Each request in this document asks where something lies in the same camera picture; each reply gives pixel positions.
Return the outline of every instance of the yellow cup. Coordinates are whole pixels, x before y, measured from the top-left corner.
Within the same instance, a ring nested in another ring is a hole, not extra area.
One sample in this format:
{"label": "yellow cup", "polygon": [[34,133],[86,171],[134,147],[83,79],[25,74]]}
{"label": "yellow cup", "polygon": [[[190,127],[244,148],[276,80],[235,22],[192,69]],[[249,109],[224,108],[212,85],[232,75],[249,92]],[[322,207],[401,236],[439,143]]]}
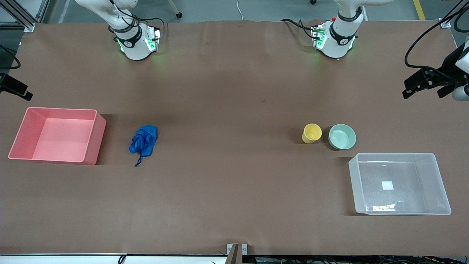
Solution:
{"label": "yellow cup", "polygon": [[311,144],[321,138],[322,130],[317,124],[307,124],[303,129],[303,142]]}

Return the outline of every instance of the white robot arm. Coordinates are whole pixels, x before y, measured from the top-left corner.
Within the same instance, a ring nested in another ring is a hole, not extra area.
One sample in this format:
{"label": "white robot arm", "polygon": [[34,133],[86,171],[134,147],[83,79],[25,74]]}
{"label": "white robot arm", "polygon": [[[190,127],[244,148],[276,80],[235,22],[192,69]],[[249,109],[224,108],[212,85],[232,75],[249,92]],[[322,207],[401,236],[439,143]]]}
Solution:
{"label": "white robot arm", "polygon": [[121,51],[131,60],[142,60],[156,51],[160,30],[140,23],[128,9],[137,0],[76,0],[104,19],[117,36]]}
{"label": "white robot arm", "polygon": [[381,6],[393,0],[333,0],[339,6],[335,20],[313,28],[313,45],[331,58],[343,57],[355,40],[356,30],[363,21],[362,6]]}

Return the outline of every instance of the wire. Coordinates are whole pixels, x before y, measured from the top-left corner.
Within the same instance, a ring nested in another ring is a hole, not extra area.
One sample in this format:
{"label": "wire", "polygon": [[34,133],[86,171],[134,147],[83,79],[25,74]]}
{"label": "wire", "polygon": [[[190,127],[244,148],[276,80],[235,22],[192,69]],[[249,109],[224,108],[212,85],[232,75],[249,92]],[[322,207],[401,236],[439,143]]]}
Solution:
{"label": "wire", "polygon": [[140,21],[145,21],[145,22],[148,22],[148,21],[150,21],[150,20],[160,20],[163,24],[165,23],[165,22],[163,21],[163,19],[158,18],[158,17],[155,17],[155,18],[139,18],[139,17],[136,17],[136,18],[137,18],[138,20],[140,20]]}
{"label": "wire", "polygon": [[437,72],[439,74],[441,74],[442,76],[452,80],[452,81],[457,81],[455,78],[453,77],[450,77],[448,76],[447,74],[433,68],[433,67],[430,67],[430,66],[423,66],[423,65],[413,65],[413,64],[410,64],[408,62],[408,56],[410,54],[410,52],[412,51],[412,49],[415,47],[415,45],[417,45],[417,43],[430,31],[432,31],[434,28],[436,28],[437,26],[441,25],[442,23],[444,23],[445,21],[448,21],[448,20],[451,20],[453,17],[464,13],[465,12],[465,9],[464,7],[468,4],[466,3],[461,9],[459,9],[456,13],[452,14],[452,15],[449,15],[454,9],[452,9],[450,12],[448,12],[448,14],[445,16],[445,19],[442,19],[440,22],[434,24],[433,26],[431,26],[429,29],[427,29],[422,35],[420,35],[415,41],[414,43],[410,46],[410,48],[407,50],[406,52],[406,55],[404,57],[404,63],[406,64],[407,67],[410,67],[410,68],[417,68],[417,69],[429,69],[429,70],[432,70],[434,72]]}
{"label": "wire", "polygon": [[288,18],[282,19],[281,21],[282,21],[282,22],[290,22],[290,23],[292,23],[293,25],[295,25],[295,26],[297,26],[297,27],[299,27],[299,28],[302,28],[303,31],[304,31],[304,33],[305,33],[308,37],[310,37],[310,38],[312,38],[312,39],[319,39],[318,37],[313,37],[312,35],[310,35],[310,34],[307,32],[307,30],[311,30],[311,28],[310,28],[310,27],[305,27],[305,26],[303,25],[303,21],[301,21],[301,19],[299,20],[299,22],[300,22],[299,24],[298,24],[297,22],[291,20],[291,19],[288,19]]}
{"label": "wire", "polygon": [[301,21],[301,19],[300,19],[298,22],[300,22],[301,28],[303,28],[304,33],[305,33],[308,37],[310,37],[310,38],[312,38],[312,39],[320,39],[320,38],[318,38],[318,37],[313,37],[312,35],[308,34],[308,32],[306,31],[306,28],[303,26],[303,22]]}
{"label": "wire", "polygon": [[337,261],[335,261],[333,258],[331,258],[331,257],[329,257],[329,256],[322,256],[322,258],[324,258],[324,259],[326,259],[326,260],[327,260],[327,259],[330,259],[330,260],[332,260],[335,264],[339,264],[339,263],[337,263]]}
{"label": "wire", "polygon": [[282,19],[281,20],[282,22],[290,22],[292,23],[293,25],[299,27],[299,28],[304,28],[304,29],[307,29],[307,30],[311,30],[311,28],[305,28],[305,27],[302,27],[300,24],[298,24],[297,22],[291,20],[291,19],[288,19],[288,18],[285,18],[285,19]]}
{"label": "wire", "polygon": [[460,0],[441,20],[446,20],[449,14],[451,14],[451,12],[453,12],[463,1],[464,0]]}
{"label": "wire", "polygon": [[3,49],[6,53],[10,54],[13,59],[15,60],[16,62],[16,66],[10,66],[10,67],[0,67],[0,69],[7,69],[7,70],[14,70],[14,69],[18,69],[21,67],[21,62],[20,60],[18,60],[18,58],[15,56],[15,54],[13,54],[13,52],[16,52],[15,50],[11,49],[11,48],[8,48],[8,47],[5,47],[3,45],[0,45],[0,48]]}
{"label": "wire", "polygon": [[138,18],[137,18],[136,16],[134,16],[132,13],[130,13],[130,15],[127,14],[127,13],[125,13],[125,12],[122,11],[120,8],[118,8],[116,4],[114,4],[114,7],[117,8],[117,10],[119,10],[119,12],[121,12],[121,13],[123,13],[123,14],[125,14],[125,15],[130,16],[133,20],[137,20],[137,23],[136,23],[135,25],[133,25],[133,21],[132,21],[132,25],[131,25],[131,24],[129,24],[129,23],[124,19],[123,16],[121,16],[122,20],[124,21],[125,24],[127,24],[127,26],[133,27],[133,28],[138,27],[138,25],[140,24],[140,20],[138,20]]}
{"label": "wire", "polygon": [[239,0],[236,2],[236,7],[238,7],[239,14],[241,15],[241,21],[244,21],[244,17],[242,16],[242,12],[239,9]]}
{"label": "wire", "polygon": [[117,261],[117,264],[122,264],[122,263],[124,263],[126,257],[127,257],[126,255],[120,256],[120,257],[119,257],[119,261]]}
{"label": "wire", "polygon": [[459,22],[459,19],[461,18],[461,16],[467,11],[469,10],[469,7],[466,7],[457,17],[456,19],[454,20],[454,30],[458,31],[458,32],[462,32],[462,33],[468,33],[469,32],[469,29],[460,29],[458,27],[458,22]]}

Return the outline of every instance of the metal bracket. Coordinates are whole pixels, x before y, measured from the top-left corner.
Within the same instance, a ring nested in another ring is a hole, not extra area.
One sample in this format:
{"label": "metal bracket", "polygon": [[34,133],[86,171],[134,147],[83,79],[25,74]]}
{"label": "metal bracket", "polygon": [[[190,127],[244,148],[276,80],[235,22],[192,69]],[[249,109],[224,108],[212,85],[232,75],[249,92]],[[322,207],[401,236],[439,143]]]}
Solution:
{"label": "metal bracket", "polygon": [[242,264],[242,254],[244,251],[241,249],[240,244],[228,244],[227,249],[229,248],[229,254],[225,261],[225,264]]}
{"label": "metal bracket", "polygon": [[446,22],[444,22],[444,23],[441,23],[441,24],[440,24],[440,27],[441,27],[441,28],[451,28],[450,21],[448,20],[448,21],[446,21]]}
{"label": "metal bracket", "polygon": [[23,32],[24,32],[24,33],[33,33],[35,27],[36,27],[36,23],[33,23],[33,24],[32,24],[32,27],[27,27],[27,28],[25,27],[24,30],[23,30]]}
{"label": "metal bracket", "polygon": [[322,49],[324,47],[324,42],[327,39],[327,34],[325,32],[325,24],[317,25],[316,27],[311,28],[311,35],[313,37],[319,38],[319,40],[313,39],[313,48],[314,50]]}
{"label": "metal bracket", "polygon": [[[227,244],[227,255],[230,254],[232,247],[233,247],[233,244]],[[241,252],[243,255],[248,254],[248,244],[241,244]]]}

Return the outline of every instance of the yellow floor line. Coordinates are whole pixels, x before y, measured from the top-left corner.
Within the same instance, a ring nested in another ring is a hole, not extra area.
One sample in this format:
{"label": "yellow floor line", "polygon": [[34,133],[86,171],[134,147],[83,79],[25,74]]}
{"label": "yellow floor line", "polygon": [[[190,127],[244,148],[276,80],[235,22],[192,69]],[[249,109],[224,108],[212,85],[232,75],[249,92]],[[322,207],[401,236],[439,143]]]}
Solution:
{"label": "yellow floor line", "polygon": [[414,0],[414,6],[415,6],[415,9],[417,10],[418,19],[425,20],[424,11],[422,10],[422,6],[420,5],[420,1],[419,0]]}

